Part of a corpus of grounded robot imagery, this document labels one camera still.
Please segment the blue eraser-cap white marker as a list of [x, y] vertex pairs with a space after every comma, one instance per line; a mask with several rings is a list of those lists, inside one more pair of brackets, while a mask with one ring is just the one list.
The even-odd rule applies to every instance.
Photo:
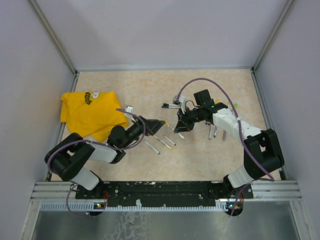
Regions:
[[176, 143], [172, 139], [170, 139], [168, 136], [163, 134], [163, 137], [166, 138], [172, 145], [176, 146]]

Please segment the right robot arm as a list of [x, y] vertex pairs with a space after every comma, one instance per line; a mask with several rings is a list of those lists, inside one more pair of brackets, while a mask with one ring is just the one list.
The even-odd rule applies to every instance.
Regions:
[[207, 89], [194, 94], [196, 107], [186, 106], [185, 96], [175, 96], [173, 103], [180, 109], [175, 133], [190, 132], [195, 123], [202, 121], [223, 129], [238, 140], [243, 148], [243, 165], [223, 179], [223, 192], [229, 198], [235, 198], [241, 192], [241, 186], [280, 169], [284, 157], [278, 136], [273, 129], [262, 130], [240, 117], [224, 103], [215, 103]]

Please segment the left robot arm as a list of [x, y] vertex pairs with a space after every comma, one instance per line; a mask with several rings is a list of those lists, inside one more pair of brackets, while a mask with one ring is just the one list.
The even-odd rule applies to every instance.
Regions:
[[154, 136], [165, 125], [165, 121], [158, 119], [142, 116], [134, 119], [136, 122], [128, 129], [114, 126], [106, 144], [84, 139], [78, 133], [70, 134], [45, 156], [48, 170], [64, 182], [83, 187], [91, 197], [101, 197], [104, 192], [102, 180], [85, 168], [86, 162], [94, 160], [116, 164], [126, 155], [125, 151], [133, 148], [142, 137]]

